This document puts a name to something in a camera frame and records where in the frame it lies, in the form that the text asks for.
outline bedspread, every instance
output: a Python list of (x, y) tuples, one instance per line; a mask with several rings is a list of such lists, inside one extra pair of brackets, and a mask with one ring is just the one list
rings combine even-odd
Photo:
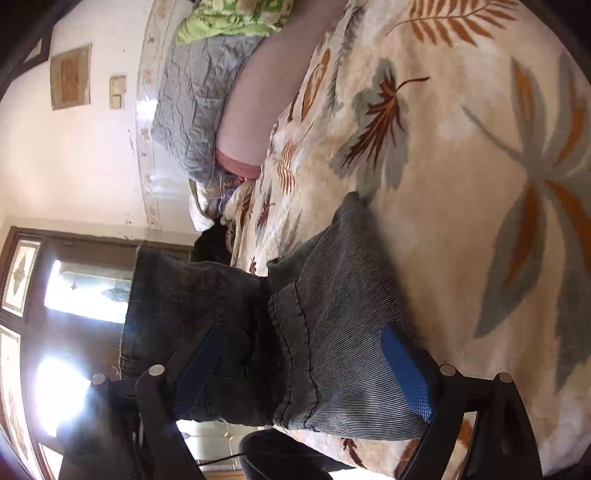
[[(590, 98), (519, 2), (352, 1), (226, 208), (233, 263), (266, 275), (356, 190), (421, 343), (465, 375), (510, 372), (544, 473), (570, 466), (591, 440)], [(391, 476), (417, 443), (290, 434)]]

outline green pillow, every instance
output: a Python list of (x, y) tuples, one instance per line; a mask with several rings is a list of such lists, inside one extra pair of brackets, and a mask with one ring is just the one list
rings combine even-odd
[(216, 35), (257, 35), (279, 32), (290, 16), (293, 0), (202, 0), (177, 33), (187, 44)]

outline gray pillowcase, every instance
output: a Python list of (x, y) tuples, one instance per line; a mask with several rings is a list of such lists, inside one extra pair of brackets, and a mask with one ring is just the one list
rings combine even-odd
[(189, 45), (175, 43), (165, 63), (152, 138), (190, 179), (220, 197), (224, 171), (215, 159), (216, 132), (226, 98), (262, 40), (219, 35)]

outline metal bolt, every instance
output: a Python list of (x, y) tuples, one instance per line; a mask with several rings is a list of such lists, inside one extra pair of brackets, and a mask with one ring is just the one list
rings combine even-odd
[(103, 383), (105, 383), (107, 380), (107, 376), (105, 374), (96, 374), (94, 377), (92, 377), (92, 384), (93, 385), (102, 385)]
[(508, 374), (507, 372), (501, 372), (499, 374), (499, 378), (504, 383), (511, 383), (511, 382), (513, 382), (513, 377), (511, 376), (511, 374)]
[(445, 375), (446, 377), (453, 377), (457, 372), (457, 370), (453, 368), (451, 365), (442, 365), (439, 371), (442, 375)]
[(153, 377), (159, 377), (164, 373), (164, 370), (164, 365), (152, 365), (150, 370), (148, 370), (148, 373), (150, 373), (150, 375)]

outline pillow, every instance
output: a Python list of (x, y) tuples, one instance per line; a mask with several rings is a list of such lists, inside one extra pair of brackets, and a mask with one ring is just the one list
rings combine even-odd
[(293, 0), (203, 0), (181, 25), (177, 43), (216, 35), (267, 37), (283, 28), (292, 7)]
[(239, 180), (217, 164), (215, 140), (226, 98), (262, 37), (206, 38), (174, 44), (158, 92), (152, 139), (205, 192), (206, 214), (219, 217)]

